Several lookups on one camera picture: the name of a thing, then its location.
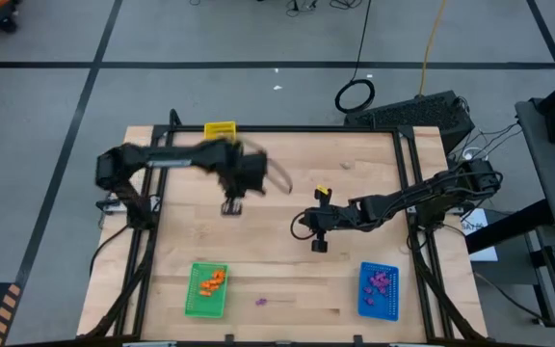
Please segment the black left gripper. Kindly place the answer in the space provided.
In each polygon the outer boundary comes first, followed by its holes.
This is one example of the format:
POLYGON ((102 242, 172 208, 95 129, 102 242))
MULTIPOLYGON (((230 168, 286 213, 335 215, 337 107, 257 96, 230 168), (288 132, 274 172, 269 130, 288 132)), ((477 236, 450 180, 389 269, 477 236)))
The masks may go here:
POLYGON ((245 153, 240 141, 220 140, 217 146, 217 160, 211 166, 211 172, 218 176, 225 193, 221 214, 239 216, 242 213, 241 200, 249 190, 265 195, 263 181, 267 174, 267 153, 262 149, 245 153))

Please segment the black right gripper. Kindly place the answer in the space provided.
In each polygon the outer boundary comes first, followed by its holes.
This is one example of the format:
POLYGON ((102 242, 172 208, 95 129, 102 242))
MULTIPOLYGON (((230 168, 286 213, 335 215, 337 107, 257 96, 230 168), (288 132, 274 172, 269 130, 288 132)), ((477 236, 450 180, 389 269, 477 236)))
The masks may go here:
POLYGON ((311 250, 316 253, 326 253, 329 244, 325 239, 328 231, 338 229, 355 229, 369 232, 372 225, 365 223, 361 211, 355 202, 347 206, 337 206, 330 203, 332 189, 318 185, 314 191, 314 198, 319 202, 315 208, 307 208, 302 212, 301 224, 310 229, 315 235, 311 243, 311 250))

